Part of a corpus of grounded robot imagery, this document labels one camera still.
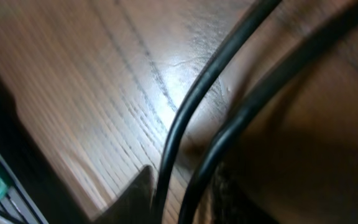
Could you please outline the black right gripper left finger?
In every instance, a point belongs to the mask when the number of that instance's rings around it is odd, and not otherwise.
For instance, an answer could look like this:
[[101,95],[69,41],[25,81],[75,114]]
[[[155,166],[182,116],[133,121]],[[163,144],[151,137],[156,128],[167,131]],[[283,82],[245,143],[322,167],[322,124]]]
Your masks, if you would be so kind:
[[93,223],[97,224],[149,224],[154,191],[153,170],[150,165],[131,180],[117,200]]

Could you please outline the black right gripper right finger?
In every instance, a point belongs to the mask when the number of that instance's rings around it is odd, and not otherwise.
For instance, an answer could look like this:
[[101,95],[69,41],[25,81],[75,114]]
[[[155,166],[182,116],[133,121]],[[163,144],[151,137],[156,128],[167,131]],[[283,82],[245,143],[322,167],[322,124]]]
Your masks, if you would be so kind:
[[223,163],[211,180],[211,198],[214,224],[278,224],[247,197]]

